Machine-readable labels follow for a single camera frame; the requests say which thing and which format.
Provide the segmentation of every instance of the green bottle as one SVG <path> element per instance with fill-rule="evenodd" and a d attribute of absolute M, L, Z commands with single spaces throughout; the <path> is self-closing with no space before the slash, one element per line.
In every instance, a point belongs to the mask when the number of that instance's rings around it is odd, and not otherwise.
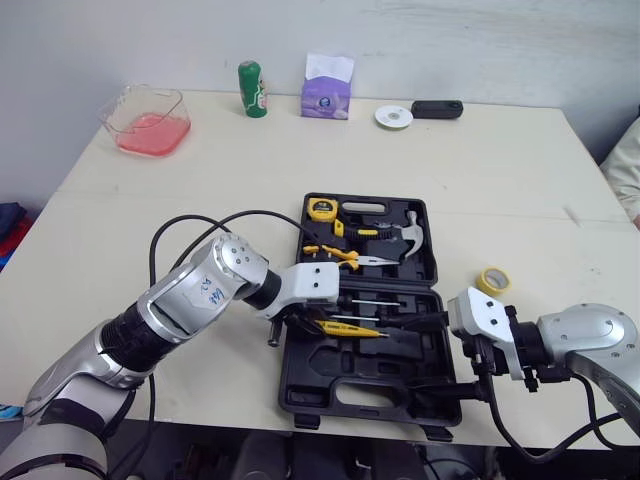
<path fill-rule="evenodd" d="M 262 68 L 257 62 L 247 60 L 238 65 L 240 95 L 247 115 L 253 118 L 267 114 L 267 94 L 262 83 Z"/>

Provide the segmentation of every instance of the black toolbox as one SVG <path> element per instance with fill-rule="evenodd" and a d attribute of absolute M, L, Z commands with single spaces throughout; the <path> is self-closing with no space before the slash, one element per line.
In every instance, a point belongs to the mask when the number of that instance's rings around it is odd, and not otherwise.
<path fill-rule="evenodd" d="M 408 258 L 412 241 L 401 238 L 363 239 L 357 235 L 338 237 L 334 222 L 312 221 L 307 214 L 310 199 L 337 201 L 337 218 L 346 228 L 385 228 L 407 226 L 408 212 L 417 214 L 424 240 Z M 427 438 L 450 441 L 445 428 L 460 423 L 460 402 L 438 395 L 424 394 L 439 386 L 456 382 L 447 316 L 442 300 L 431 287 L 437 281 L 427 211 L 417 199 L 365 197 L 330 193 L 305 196 L 302 224 L 314 232 L 318 243 L 356 250 L 360 255 L 399 261 L 399 265 L 340 268 L 340 297 L 335 306 L 324 308 L 329 320 L 351 323 L 389 334 L 388 338 L 313 337 L 289 328 L 284 347 L 279 402 L 294 414 L 298 428 L 316 429 L 322 415 L 367 418 L 420 425 Z M 305 254 L 310 245 L 301 234 L 297 262 L 339 261 L 325 251 Z M 387 302 L 390 305 L 354 303 Z M 334 319 L 332 315 L 378 319 Z M 358 390 L 383 393 L 387 406 L 354 405 L 338 399 L 342 384 Z"/>

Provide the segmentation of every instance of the yellow tape roll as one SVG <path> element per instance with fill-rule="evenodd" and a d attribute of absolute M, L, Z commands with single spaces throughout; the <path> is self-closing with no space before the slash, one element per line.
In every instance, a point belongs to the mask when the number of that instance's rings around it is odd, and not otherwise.
<path fill-rule="evenodd" d="M 496 267 L 485 268 L 476 278 L 476 287 L 492 297 L 506 292 L 510 286 L 507 273 Z"/>

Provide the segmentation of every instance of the yellow screwdriver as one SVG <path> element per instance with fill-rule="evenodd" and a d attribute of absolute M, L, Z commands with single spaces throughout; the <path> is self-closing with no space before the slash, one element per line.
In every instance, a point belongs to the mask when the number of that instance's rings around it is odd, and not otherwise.
<path fill-rule="evenodd" d="M 335 335 L 337 337 L 361 337 L 361 338 L 379 338 L 388 337 L 388 333 L 382 333 L 370 328 L 356 327 L 348 323 L 331 322 L 329 320 L 316 320 L 324 333 L 327 335 Z"/>

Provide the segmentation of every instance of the white disc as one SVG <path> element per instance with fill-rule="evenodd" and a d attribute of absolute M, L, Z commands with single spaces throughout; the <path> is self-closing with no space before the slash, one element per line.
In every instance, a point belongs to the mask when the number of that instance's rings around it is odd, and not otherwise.
<path fill-rule="evenodd" d="M 405 128 L 408 127 L 413 120 L 411 112 L 404 107 L 398 105 L 385 105 L 376 110 L 376 121 L 387 128 Z"/>

